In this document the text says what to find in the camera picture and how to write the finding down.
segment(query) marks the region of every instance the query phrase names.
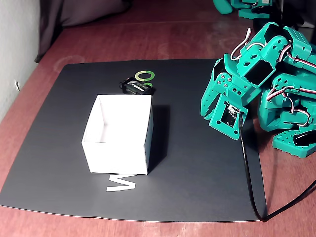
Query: white box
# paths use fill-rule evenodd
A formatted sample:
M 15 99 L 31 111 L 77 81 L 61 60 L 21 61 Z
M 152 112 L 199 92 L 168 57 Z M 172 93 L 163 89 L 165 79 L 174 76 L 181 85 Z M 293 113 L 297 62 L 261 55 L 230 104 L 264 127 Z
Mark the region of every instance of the white box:
M 82 138 L 91 173 L 148 174 L 151 95 L 98 95 Z

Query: teal robot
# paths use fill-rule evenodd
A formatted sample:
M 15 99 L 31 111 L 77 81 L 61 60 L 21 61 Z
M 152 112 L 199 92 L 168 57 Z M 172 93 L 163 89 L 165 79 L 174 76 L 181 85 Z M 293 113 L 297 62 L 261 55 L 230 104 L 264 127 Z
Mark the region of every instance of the teal robot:
M 273 147 L 305 158 L 316 151 L 316 47 L 274 22 L 250 35 L 249 28 L 244 41 L 216 61 L 200 113 L 209 126 L 237 140 L 240 117 L 245 121 L 246 106 L 260 96 L 260 126 L 284 130 Z
M 273 0 L 213 0 L 216 9 L 221 14 L 232 13 L 233 9 L 238 9 L 240 17 L 269 18 L 269 14 L 263 10 L 272 6 Z

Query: red wooden surface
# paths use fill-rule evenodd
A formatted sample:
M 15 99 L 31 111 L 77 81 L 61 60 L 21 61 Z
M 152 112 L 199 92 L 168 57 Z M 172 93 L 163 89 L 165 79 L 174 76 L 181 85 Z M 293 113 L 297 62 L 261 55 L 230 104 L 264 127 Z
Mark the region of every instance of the red wooden surface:
M 133 59 L 218 58 L 251 22 L 220 15 L 211 0 L 136 0 L 130 11 L 66 29 L 44 56 L 0 124 L 0 187 L 64 65 Z M 316 178 L 316 155 L 299 159 L 272 149 L 258 131 L 268 211 L 291 201 Z M 2 237 L 316 236 L 316 192 L 267 223 L 148 223 L 56 216 L 0 207 Z

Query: black cardboard sheet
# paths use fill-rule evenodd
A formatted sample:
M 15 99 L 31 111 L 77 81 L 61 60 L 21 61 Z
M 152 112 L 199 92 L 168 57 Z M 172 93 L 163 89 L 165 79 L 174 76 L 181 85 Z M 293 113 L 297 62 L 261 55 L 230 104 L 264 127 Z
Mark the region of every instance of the black cardboard sheet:
M 203 59 L 65 66 L 11 167 L 0 205 L 120 220 L 256 220 L 240 142 L 212 129 L 200 116 L 214 63 Z M 151 172 L 122 178 L 135 183 L 134 189 L 107 192 L 107 187 L 122 184 L 110 181 L 111 174 L 89 172 L 83 132 L 96 96 L 121 94 L 119 82 L 143 70 L 156 74 L 151 81 L 156 88 Z M 255 201 L 263 215 L 266 203 L 252 120 L 245 122 L 244 136 Z

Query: white wire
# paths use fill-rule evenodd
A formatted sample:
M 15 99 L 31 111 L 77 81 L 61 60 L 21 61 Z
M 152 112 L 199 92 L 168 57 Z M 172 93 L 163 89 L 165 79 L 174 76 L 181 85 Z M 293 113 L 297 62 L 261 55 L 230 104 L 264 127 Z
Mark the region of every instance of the white wire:
M 304 124 L 297 123 L 298 126 L 305 127 L 308 124 L 308 121 L 310 120 L 310 117 L 311 117 L 310 113 L 308 113 L 304 110 L 300 110 L 300 109 L 295 109 L 294 111 L 301 112 L 301 113 L 307 115 L 307 120 Z
M 300 63 L 303 63 L 303 64 L 306 64 L 306 65 L 308 65 L 308 66 L 310 66 L 310 67 L 312 67 L 312 68 L 315 68 L 316 69 L 316 65 L 315 64 L 313 64 L 313 63 L 310 63 L 310 62 L 307 62 L 307 61 L 305 61 L 305 60 L 303 60 L 303 59 L 299 59 L 299 58 L 294 58 L 289 52 L 287 53 L 287 55 L 291 58 L 291 59 L 293 59 L 294 61 L 297 61 L 297 62 L 300 62 Z
M 283 59 L 284 54 L 287 52 L 287 50 L 292 47 L 292 45 L 288 45 L 287 47 L 284 48 L 284 50 L 282 50 L 282 53 L 280 54 L 280 57 L 278 58 L 278 61 L 281 62 Z
M 294 112 L 294 103 L 293 100 L 289 97 L 289 100 L 291 101 L 291 114 Z
M 239 45 L 237 45 L 237 47 L 232 51 L 232 53 L 231 53 L 231 60 L 236 61 L 236 60 L 238 60 L 238 59 L 241 57 L 241 55 L 239 55 L 238 57 L 233 58 L 233 56 L 234 56 L 234 54 L 236 53 L 236 51 L 237 51 L 241 46 L 243 46 L 244 44 L 245 44 L 245 45 L 247 44 L 250 35 L 251 35 L 251 28 L 249 27 L 248 30 L 247 30 L 246 38 L 245 38 Z
M 254 45 L 260 45 L 261 47 L 265 47 L 265 45 L 263 44 L 263 43 L 258 43 L 258 42 L 255 42 L 255 43 L 252 43 L 251 45 L 249 45 L 247 48 L 246 48 L 246 50 L 248 50 L 248 49 L 250 49 L 252 46 L 254 46 Z
M 294 89 L 294 86 L 289 85 L 289 86 L 286 86 L 285 88 L 283 88 L 282 90 L 278 90 L 274 93 L 271 93 L 269 96 L 266 97 L 267 101 L 271 100 L 273 97 L 276 97 L 277 95 L 282 94 L 283 92 L 285 92 L 288 89 Z

